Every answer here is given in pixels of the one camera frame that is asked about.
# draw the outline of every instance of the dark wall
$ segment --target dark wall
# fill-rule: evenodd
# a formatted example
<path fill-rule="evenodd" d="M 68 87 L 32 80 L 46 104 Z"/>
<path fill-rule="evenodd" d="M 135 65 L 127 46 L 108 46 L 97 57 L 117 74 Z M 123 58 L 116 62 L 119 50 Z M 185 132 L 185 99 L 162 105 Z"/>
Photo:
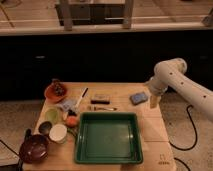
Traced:
<path fill-rule="evenodd" d="M 213 89 L 212 38 L 210 30 L 0 37 L 0 99 L 43 98 L 51 78 L 144 82 L 157 62 L 175 57 Z"/>

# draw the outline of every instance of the green plastic tray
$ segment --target green plastic tray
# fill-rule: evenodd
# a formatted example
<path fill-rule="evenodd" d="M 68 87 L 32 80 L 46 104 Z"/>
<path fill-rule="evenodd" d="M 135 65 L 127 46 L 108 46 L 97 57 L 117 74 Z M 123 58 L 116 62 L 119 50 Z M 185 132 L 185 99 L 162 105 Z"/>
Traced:
<path fill-rule="evenodd" d="M 134 113 L 83 113 L 75 148 L 76 163 L 142 163 Z"/>

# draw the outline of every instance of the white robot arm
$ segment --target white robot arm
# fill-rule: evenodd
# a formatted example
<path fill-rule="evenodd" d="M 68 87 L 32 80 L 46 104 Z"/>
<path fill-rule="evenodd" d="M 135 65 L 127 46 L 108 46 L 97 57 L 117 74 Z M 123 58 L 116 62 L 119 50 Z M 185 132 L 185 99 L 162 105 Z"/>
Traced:
<path fill-rule="evenodd" d="M 155 75 L 148 82 L 151 103 L 153 97 L 160 97 L 170 86 L 213 122 L 213 92 L 184 76 L 186 70 L 187 64 L 181 58 L 156 64 Z"/>

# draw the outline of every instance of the floor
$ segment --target floor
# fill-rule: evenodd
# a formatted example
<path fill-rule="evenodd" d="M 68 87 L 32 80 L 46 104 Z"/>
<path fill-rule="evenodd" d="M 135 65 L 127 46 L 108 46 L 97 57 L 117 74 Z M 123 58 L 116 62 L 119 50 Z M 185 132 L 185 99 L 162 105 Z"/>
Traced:
<path fill-rule="evenodd" d="M 43 105 L 43 100 L 0 102 L 0 138 L 18 151 L 27 128 L 32 130 Z M 170 141 L 179 147 L 191 146 L 194 131 L 186 113 L 188 103 L 176 93 L 166 93 L 160 102 Z M 195 109 L 190 110 L 198 131 L 198 143 L 190 151 L 173 148 L 174 156 L 183 160 L 192 171 L 213 170 L 213 124 Z M 15 164 L 15 155 L 0 145 L 0 166 Z M 185 171 L 177 162 L 178 171 Z M 1 171 L 12 171 L 14 166 L 0 167 Z"/>

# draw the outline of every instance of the orange fruit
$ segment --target orange fruit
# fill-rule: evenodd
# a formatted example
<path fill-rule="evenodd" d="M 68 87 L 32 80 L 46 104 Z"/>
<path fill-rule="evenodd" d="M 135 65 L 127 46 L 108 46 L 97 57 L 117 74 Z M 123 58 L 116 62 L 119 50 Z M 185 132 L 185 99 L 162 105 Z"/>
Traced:
<path fill-rule="evenodd" d="M 68 116 L 66 119 L 66 125 L 68 127 L 75 127 L 78 125 L 78 119 L 76 116 Z"/>

